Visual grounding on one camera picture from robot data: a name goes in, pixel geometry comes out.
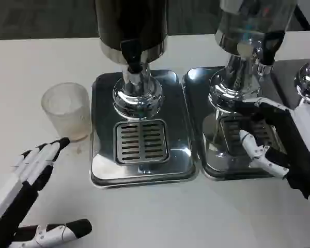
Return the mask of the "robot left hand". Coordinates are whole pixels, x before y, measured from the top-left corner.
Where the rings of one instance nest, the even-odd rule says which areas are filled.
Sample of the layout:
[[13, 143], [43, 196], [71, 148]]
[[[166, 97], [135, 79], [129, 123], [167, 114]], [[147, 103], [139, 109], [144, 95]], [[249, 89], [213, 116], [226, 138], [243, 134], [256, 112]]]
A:
[[48, 183], [67, 137], [44, 143], [19, 155], [14, 171], [0, 188], [0, 247], [56, 247], [92, 231], [88, 219], [63, 224], [20, 224]]

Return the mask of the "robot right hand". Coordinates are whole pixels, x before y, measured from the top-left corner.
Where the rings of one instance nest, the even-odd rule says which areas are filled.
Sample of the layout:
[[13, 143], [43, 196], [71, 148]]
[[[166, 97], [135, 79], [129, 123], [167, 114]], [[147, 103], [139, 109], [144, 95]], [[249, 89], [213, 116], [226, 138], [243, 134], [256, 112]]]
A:
[[292, 189], [310, 200], [310, 104], [301, 102], [290, 109], [265, 97], [243, 100], [237, 112], [254, 121], [274, 126], [284, 151], [270, 145], [258, 145], [254, 135], [239, 131], [240, 141], [251, 158], [250, 167], [261, 168], [286, 179]]

